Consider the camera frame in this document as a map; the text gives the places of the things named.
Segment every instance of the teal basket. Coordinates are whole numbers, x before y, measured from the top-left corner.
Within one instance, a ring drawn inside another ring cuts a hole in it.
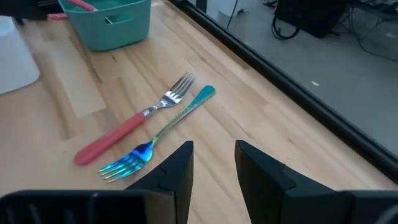
[[[85,0],[97,8],[95,12],[66,0],[59,2],[80,39],[91,50],[111,50],[148,36],[150,0]]]

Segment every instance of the red-handled fork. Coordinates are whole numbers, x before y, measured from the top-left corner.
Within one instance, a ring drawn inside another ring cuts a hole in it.
[[[148,116],[160,108],[169,108],[177,105],[184,94],[188,91],[193,83],[195,76],[192,72],[187,72],[181,77],[173,87],[166,92],[160,101],[150,108],[146,108],[142,112],[129,118],[122,125],[110,131],[99,139],[95,140],[75,155],[75,162],[79,165],[86,165],[100,156],[104,151],[116,144],[125,135],[142,124]]]

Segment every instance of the black equipment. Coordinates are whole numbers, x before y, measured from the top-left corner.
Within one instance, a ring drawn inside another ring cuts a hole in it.
[[[348,7],[349,0],[278,0],[272,21],[272,33],[281,40],[295,37],[305,30],[315,37],[322,38],[332,31],[338,19]],[[276,22],[280,19],[296,27],[290,36],[283,36]]]
[[[235,161],[253,224],[397,223],[398,191],[336,192],[244,141]],[[0,224],[184,224],[193,184],[187,141],[126,190],[25,190],[0,198]]]

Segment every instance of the white container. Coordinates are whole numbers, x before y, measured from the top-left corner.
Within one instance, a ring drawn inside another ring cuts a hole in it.
[[[11,17],[0,16],[0,94],[29,85],[40,71]]]

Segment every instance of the fork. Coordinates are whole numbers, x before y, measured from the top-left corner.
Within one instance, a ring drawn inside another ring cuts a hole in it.
[[[121,159],[100,169],[98,173],[101,176],[106,175],[104,180],[108,180],[108,183],[112,183],[140,170],[152,158],[155,143],[182,118],[212,97],[215,93],[216,90],[214,87],[205,86],[195,99],[193,99],[193,101],[183,111],[181,111],[181,113],[171,120],[168,125],[160,130],[151,141],[138,145]]]
[[[86,165],[100,156],[104,151],[116,144],[125,135],[142,124],[146,118],[152,115],[155,111],[161,108],[170,108],[177,105],[182,97],[186,94],[195,79],[193,72],[186,72],[172,87],[166,92],[160,101],[142,112],[129,118],[116,129],[108,132],[104,136],[95,140],[84,149],[80,150],[75,155],[75,162],[79,165]]]

